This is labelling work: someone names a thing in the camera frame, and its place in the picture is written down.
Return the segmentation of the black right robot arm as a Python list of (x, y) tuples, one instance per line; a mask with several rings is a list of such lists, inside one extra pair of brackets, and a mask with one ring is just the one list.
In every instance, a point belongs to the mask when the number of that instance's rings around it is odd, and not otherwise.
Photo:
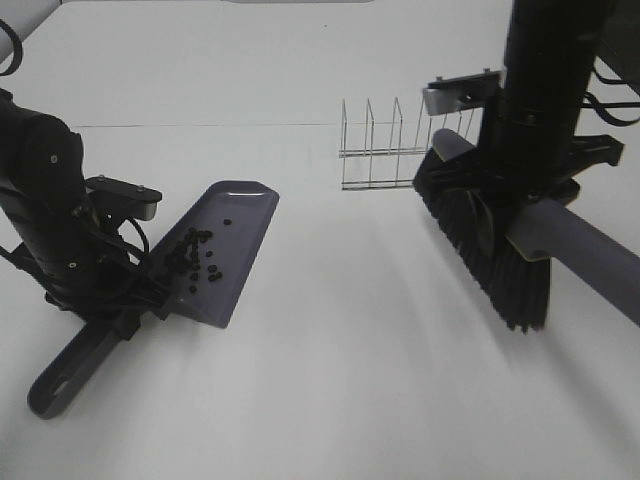
[(587, 90), (614, 1), (516, 1), (499, 71), (436, 80), (423, 91), (431, 115), (481, 108), (476, 145), (447, 160), (431, 148), (414, 178), (430, 213), (468, 225), (505, 226), (528, 202), (563, 189), (620, 149), (575, 134), (583, 108), (613, 123)]

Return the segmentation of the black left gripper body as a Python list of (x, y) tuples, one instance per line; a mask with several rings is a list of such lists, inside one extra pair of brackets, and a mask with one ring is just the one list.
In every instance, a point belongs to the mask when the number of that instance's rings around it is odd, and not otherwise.
[(81, 238), (86, 255), (74, 255), (60, 264), (60, 273), (43, 274), (51, 300), (88, 323), (115, 330), (129, 339), (140, 317), (150, 313), (164, 320), (169, 315), (170, 291), (153, 276), (147, 237), (142, 245), (121, 235), (87, 234)]

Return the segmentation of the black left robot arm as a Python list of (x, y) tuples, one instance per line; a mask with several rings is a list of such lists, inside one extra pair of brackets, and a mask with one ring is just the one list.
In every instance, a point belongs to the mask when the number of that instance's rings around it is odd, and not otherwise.
[(130, 338), (140, 314), (166, 315), (171, 293), (152, 276), (150, 246), (120, 226), (152, 219), (159, 191), (85, 178), (83, 142), (62, 120), (1, 93), (1, 209), (21, 243), (1, 255), (45, 290), (45, 299)]

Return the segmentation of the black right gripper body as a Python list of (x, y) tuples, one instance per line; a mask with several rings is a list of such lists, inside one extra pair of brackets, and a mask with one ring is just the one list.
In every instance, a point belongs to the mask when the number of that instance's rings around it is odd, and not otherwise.
[(573, 201), (580, 190), (574, 177), (594, 165), (618, 165), (623, 149), (609, 135), (577, 136), (558, 166), (520, 153), (510, 164), (458, 134), (437, 134), (424, 157), (424, 203), (445, 230), (506, 230), (530, 203)]

